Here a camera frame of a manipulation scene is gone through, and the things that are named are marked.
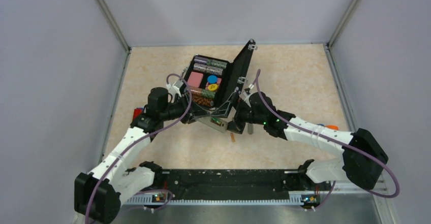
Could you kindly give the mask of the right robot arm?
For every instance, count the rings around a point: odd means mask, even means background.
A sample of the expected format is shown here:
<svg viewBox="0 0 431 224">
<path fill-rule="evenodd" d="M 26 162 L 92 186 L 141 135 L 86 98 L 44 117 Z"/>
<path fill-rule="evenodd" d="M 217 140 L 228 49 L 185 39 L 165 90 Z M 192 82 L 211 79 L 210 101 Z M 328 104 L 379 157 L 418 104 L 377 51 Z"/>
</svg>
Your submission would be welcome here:
<svg viewBox="0 0 431 224">
<path fill-rule="evenodd" d="M 304 189 L 312 189 L 325 181 L 347 181 L 365 190 L 374 189 L 388 156 L 372 133 L 359 128 L 355 132 L 339 131 L 305 121 L 295 114 L 276 109 L 271 98 L 257 92 L 246 102 L 219 104 L 214 110 L 236 113 L 230 129 L 242 133 L 245 124 L 259 124 L 273 137 L 295 141 L 319 148 L 334 156 L 331 160 L 309 160 L 306 169 L 298 175 Z"/>
</svg>

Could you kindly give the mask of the grey battery cover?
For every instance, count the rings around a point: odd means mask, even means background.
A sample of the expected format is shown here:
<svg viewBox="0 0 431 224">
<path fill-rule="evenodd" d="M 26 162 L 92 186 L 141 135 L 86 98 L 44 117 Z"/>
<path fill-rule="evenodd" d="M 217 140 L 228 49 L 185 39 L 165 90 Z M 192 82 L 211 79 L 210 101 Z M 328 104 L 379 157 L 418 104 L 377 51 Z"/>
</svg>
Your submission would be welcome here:
<svg viewBox="0 0 431 224">
<path fill-rule="evenodd" d="M 247 133 L 252 135 L 254 133 L 254 126 L 251 123 L 247 123 Z"/>
</svg>

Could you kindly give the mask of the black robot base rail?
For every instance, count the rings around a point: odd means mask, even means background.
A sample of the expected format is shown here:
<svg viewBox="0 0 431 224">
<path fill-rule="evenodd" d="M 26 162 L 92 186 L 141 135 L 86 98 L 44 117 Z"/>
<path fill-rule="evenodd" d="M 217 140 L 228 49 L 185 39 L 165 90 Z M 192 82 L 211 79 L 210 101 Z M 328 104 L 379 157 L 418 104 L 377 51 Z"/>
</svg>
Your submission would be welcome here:
<svg viewBox="0 0 431 224">
<path fill-rule="evenodd" d="M 163 169 L 152 185 L 121 194 L 122 205 L 291 205 L 312 208 L 331 194 L 364 194 L 345 181 L 313 183 L 290 169 Z"/>
</svg>

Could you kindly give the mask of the white remote control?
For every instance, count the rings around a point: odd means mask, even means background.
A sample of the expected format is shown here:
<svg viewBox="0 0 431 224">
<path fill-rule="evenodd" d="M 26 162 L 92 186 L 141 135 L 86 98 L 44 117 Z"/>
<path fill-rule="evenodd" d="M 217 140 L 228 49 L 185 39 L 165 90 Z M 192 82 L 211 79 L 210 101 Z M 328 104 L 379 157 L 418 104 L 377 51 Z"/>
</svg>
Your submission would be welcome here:
<svg viewBox="0 0 431 224">
<path fill-rule="evenodd" d="M 220 118 L 205 116 L 197 118 L 196 120 L 220 133 L 225 133 L 227 131 L 228 122 Z"/>
</svg>

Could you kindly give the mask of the green battery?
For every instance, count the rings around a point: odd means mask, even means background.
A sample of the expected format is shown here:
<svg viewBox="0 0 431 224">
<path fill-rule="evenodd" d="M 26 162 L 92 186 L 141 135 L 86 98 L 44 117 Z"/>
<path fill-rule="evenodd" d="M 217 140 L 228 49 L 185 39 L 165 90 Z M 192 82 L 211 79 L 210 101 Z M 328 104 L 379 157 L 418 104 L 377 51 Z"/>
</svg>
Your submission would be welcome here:
<svg viewBox="0 0 431 224">
<path fill-rule="evenodd" d="M 217 128 L 223 128 L 224 127 L 224 123 L 222 120 L 215 118 L 215 117 L 211 117 L 210 121 L 209 121 L 214 127 Z"/>
</svg>

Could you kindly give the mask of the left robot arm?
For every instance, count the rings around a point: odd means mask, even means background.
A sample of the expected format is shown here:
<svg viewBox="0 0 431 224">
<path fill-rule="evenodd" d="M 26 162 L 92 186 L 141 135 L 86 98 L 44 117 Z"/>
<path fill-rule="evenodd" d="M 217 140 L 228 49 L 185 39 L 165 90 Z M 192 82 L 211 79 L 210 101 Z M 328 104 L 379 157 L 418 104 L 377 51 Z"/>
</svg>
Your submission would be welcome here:
<svg viewBox="0 0 431 224">
<path fill-rule="evenodd" d="M 151 90 L 145 110 L 127 129 L 117 146 L 88 173 L 80 173 L 74 182 L 74 209 L 84 216 L 84 223 L 111 223 L 122 205 L 148 187 L 159 189 L 163 176 L 158 167 L 145 163 L 129 171 L 132 162 L 158 133 L 179 123 L 191 111 L 192 88 L 175 103 L 167 101 L 169 91 L 163 87 Z"/>
</svg>

